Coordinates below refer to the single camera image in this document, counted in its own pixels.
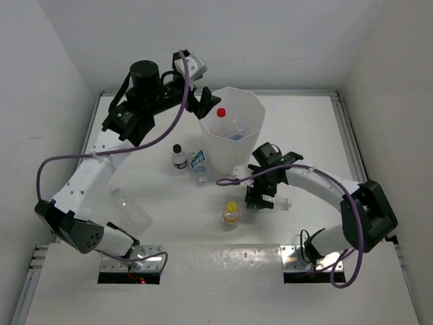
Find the red cap plastic bottle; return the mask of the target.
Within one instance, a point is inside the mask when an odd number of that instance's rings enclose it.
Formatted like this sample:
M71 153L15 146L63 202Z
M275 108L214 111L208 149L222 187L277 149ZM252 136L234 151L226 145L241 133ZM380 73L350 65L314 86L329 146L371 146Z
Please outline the red cap plastic bottle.
M217 108L216 117L212 122L210 131L212 135L226 137L229 133L227 111L224 108Z

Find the blue label plastic bottle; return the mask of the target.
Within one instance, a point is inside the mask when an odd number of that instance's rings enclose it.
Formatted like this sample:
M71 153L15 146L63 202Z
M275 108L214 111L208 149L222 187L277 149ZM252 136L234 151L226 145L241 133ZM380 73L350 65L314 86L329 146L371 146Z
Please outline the blue label plastic bottle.
M246 136L246 132L243 124L238 119L234 119L231 122L229 133L227 134L227 138L233 141L238 141L245 138L245 136Z

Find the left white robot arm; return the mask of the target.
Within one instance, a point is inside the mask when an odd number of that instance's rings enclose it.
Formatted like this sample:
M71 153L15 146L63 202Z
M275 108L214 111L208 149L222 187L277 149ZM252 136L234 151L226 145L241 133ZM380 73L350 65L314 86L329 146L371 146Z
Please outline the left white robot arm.
M177 120L185 111L203 119L220 102L207 87L200 98L194 95L194 83L206 70L203 61L187 51L175 53L172 69L165 73L149 60L131 65L110 103L92 151L78 156L80 165L53 198L38 199L35 213L52 234L82 254L98 251L129 258L139 241L116 225L100 225L92 220L97 195L130 153L157 144L173 130L170 126L144 144L157 114L177 106Z

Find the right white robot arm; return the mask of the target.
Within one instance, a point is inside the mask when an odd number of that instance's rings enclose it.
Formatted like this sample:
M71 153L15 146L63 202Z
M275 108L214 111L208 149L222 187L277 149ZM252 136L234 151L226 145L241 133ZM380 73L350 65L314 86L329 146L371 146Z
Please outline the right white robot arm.
M340 212L339 225L318 230L304 242L301 256L306 263L316 263L335 251L368 253L398 225L381 185L374 180L359 183L325 173L303 156L282 154L269 142L252 155L257 163L248 165L253 177L246 188L248 209L279 210L282 201L277 197L277 187L284 183L306 190Z

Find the green label plastic bottle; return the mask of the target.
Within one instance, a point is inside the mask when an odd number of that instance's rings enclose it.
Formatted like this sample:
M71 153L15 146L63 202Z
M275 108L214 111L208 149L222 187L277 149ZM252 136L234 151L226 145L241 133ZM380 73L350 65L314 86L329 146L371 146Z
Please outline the green label plastic bottle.
M276 195L274 196L274 201L275 204L273 209L264 209L262 205L262 197L261 197L260 210L249 210L249 209L247 210L252 211L253 213L271 214L271 213L276 213L278 211L288 211L292 207L292 201L289 198L284 198L282 196Z

